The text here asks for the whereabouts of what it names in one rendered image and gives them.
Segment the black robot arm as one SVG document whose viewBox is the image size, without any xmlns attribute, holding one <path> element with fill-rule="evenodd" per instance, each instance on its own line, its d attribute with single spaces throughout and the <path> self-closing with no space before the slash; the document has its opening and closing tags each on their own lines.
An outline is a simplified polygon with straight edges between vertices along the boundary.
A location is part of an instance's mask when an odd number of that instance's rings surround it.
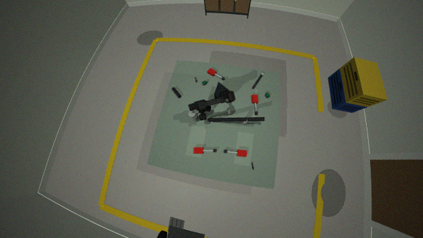
<svg viewBox="0 0 423 238">
<path fill-rule="evenodd" d="M 229 99 L 229 102 L 233 102 L 236 100 L 235 98 L 235 94 L 232 91 L 226 90 L 226 91 L 220 91 L 219 93 L 219 98 L 216 99 L 211 99 L 211 100 L 198 100 L 192 104 L 188 104 L 188 107 L 191 110 L 198 110 L 201 111 L 204 109 L 204 111 L 208 111 L 210 112 L 211 110 L 211 106 L 213 104 L 218 104 L 218 103 L 224 103 L 224 102 L 228 102 L 225 101 L 225 99 Z"/>
</svg>

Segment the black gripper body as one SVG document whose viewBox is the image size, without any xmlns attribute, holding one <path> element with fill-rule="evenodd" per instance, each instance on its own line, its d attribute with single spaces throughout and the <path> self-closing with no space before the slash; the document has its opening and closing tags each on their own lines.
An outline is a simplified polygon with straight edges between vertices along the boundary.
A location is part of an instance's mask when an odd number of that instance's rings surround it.
<svg viewBox="0 0 423 238">
<path fill-rule="evenodd" d="M 204 113 L 205 111 L 204 111 L 204 109 L 203 110 L 201 110 L 201 111 L 199 111 L 199 113 L 201 114 L 201 115 L 199 115 L 199 117 L 200 117 L 200 120 L 206 120 L 207 118 L 206 118 L 206 115 L 205 115 L 205 113 Z"/>
</svg>

